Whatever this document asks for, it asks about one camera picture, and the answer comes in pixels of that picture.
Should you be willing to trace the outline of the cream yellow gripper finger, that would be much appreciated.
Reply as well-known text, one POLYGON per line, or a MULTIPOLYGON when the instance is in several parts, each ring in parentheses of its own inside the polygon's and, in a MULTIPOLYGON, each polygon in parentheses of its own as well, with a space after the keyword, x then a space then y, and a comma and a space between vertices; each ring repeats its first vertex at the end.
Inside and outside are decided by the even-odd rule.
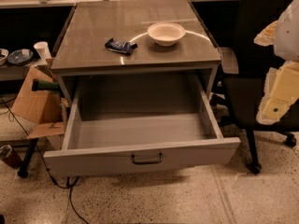
POLYGON ((256 120, 271 125, 280 121, 299 99, 299 62, 286 61, 279 69, 271 67, 263 92, 256 120))

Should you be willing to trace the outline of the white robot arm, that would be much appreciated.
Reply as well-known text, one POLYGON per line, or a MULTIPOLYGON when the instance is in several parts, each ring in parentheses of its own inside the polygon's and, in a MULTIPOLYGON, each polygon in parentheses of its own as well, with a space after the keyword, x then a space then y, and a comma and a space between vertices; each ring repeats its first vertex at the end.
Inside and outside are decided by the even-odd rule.
POLYGON ((272 45, 275 55, 284 60, 279 69, 269 69, 256 115, 259 123, 272 125, 299 99, 299 0, 292 0, 277 21, 256 35, 254 43, 272 45))

